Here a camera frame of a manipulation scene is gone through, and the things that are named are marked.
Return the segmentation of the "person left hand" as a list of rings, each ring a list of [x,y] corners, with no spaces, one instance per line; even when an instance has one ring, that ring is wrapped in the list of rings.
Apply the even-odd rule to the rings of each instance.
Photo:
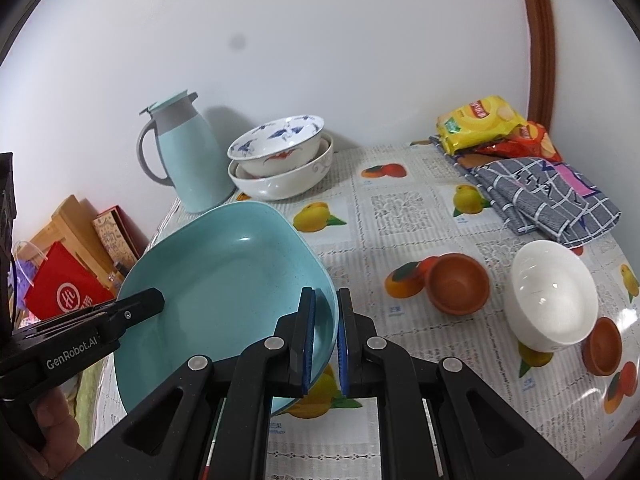
[[[85,453],[79,444],[79,425],[70,414],[63,391],[56,387],[42,396],[35,415],[46,444],[36,451],[32,463],[45,479],[57,479]]]

